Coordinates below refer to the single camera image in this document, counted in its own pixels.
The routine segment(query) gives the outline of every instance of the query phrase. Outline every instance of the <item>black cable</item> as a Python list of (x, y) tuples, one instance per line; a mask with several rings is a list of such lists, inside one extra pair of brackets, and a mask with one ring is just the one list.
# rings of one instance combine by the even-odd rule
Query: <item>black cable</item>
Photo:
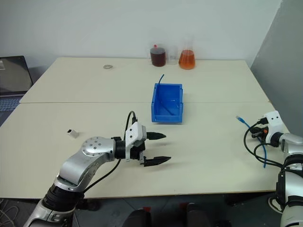
[(246, 144), (246, 137), (247, 137), (247, 134), (250, 132), (250, 130), (253, 128), (253, 127), (255, 127), (256, 125), (258, 125), (258, 124), (260, 124), (260, 122), (257, 122), (257, 123), (255, 123), (254, 125), (252, 125), (250, 128), (248, 128), (247, 130), (246, 130), (246, 132), (245, 132), (245, 134), (244, 134), (244, 138), (243, 138), (243, 142), (244, 142), (244, 146), (245, 146), (245, 148), (246, 148), (246, 150), (250, 153), (250, 154), (252, 154), (259, 162), (261, 162), (261, 163), (266, 163), (266, 164), (268, 164), (268, 165), (270, 165), (270, 166), (277, 166), (277, 167), (282, 167), (282, 164), (281, 163), (278, 163), (278, 162), (276, 162), (276, 161), (273, 161), (273, 160), (270, 160), (270, 159), (267, 159), (267, 158), (263, 158), (263, 157), (261, 157), (261, 156), (258, 156), (257, 154), (254, 154), (249, 148), (248, 148), (248, 146), (247, 146), (247, 144)]
[[(129, 112), (128, 116), (127, 116), (127, 121), (126, 121), (126, 126), (125, 126), (125, 131), (124, 131), (124, 136), (123, 136), (123, 140), (125, 140), (125, 133), (127, 131), (128, 128), (128, 124), (129, 124), (129, 119), (131, 117), (131, 114), (133, 115), (133, 119), (132, 122), (134, 123), (136, 121), (136, 114), (134, 113), (134, 111)], [(114, 172), (115, 169), (117, 169), (118, 165), (120, 164), (121, 159), (118, 160), (117, 164), (114, 166), (114, 168), (112, 168), (111, 171), (109, 171), (107, 174), (105, 174), (103, 177), (99, 178), (98, 180), (96, 180), (94, 183), (92, 183), (90, 186), (88, 186), (83, 193), (87, 192), (90, 188), (92, 188), (93, 186), (95, 186), (96, 184), (98, 184), (100, 181), (102, 181), (104, 178), (108, 177), (112, 172)]]

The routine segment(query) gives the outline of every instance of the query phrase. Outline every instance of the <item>laptop screen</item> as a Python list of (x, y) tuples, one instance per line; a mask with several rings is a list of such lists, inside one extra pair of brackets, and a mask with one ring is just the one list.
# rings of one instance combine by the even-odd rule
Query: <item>laptop screen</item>
[(25, 94), (32, 85), (24, 56), (0, 57), (0, 96)]

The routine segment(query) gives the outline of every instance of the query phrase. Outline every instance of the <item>robotic arm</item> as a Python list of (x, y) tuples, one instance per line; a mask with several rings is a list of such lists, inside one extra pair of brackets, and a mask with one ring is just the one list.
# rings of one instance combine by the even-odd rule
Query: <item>robotic arm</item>
[(137, 159), (144, 166), (166, 162), (170, 157), (146, 159), (143, 155), (146, 139), (164, 137), (161, 133), (146, 132), (145, 126), (137, 122), (134, 116), (132, 126), (125, 131), (125, 140), (120, 137), (87, 139), (79, 151), (64, 162), (53, 185), (39, 201), (24, 227), (68, 226), (78, 201), (84, 198), (91, 179), (101, 165), (115, 159)]
[(303, 227), (303, 138), (283, 133), (278, 111), (265, 114), (259, 123), (267, 126), (251, 128), (252, 137), (260, 137), (262, 143), (280, 147), (284, 153), (276, 183), (276, 201), (283, 211), (281, 227)]

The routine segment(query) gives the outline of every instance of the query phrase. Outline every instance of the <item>orange liquid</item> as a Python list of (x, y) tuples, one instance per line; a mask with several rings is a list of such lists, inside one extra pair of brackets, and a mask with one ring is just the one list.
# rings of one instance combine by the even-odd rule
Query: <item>orange liquid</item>
[(183, 50), (180, 59), (179, 66), (185, 70), (191, 70), (195, 67), (195, 55), (191, 50)]

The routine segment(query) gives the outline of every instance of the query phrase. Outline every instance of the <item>laptop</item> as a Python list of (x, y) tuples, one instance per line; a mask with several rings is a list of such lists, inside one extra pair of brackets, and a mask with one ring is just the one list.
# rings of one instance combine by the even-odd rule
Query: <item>laptop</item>
[(0, 57), (0, 126), (32, 85), (24, 56)]

